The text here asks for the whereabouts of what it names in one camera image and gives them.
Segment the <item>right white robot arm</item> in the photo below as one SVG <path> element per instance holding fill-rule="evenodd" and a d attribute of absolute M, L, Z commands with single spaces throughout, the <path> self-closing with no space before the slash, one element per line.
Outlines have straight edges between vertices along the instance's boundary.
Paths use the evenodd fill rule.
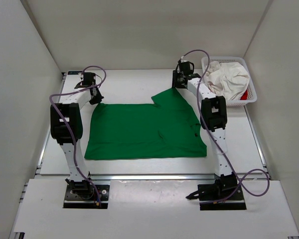
<path fill-rule="evenodd" d="M 186 199 L 194 200 L 210 196 L 215 200 L 225 199 L 238 186 L 237 176 L 226 155 L 227 108 L 223 96 L 217 96 L 203 82 L 199 74 L 194 73 L 194 64 L 179 60 L 172 74 L 172 87 L 187 89 L 196 96 L 200 113 L 200 123 L 211 140 L 215 155 L 213 184 L 200 186 Z"/>

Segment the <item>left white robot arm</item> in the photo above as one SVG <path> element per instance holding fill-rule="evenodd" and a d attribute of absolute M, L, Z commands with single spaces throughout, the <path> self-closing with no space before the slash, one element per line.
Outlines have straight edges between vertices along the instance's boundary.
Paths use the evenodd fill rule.
<path fill-rule="evenodd" d="M 83 200 L 95 198 L 100 203 L 101 196 L 97 186 L 90 178 L 84 162 L 80 140 L 83 136 L 81 109 L 87 104 L 96 105 L 104 98 L 96 83 L 97 74 L 80 73 L 80 82 L 73 92 L 49 96 L 50 133 L 60 145 L 65 155 L 70 176 L 66 182 L 73 193 Z"/>

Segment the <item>green polo shirt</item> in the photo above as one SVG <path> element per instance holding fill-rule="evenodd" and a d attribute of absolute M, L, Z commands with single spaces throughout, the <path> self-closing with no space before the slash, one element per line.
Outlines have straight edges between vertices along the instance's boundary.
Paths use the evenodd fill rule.
<path fill-rule="evenodd" d="M 200 122 L 176 89 L 151 104 L 98 104 L 91 116 L 87 160 L 207 156 Z"/>

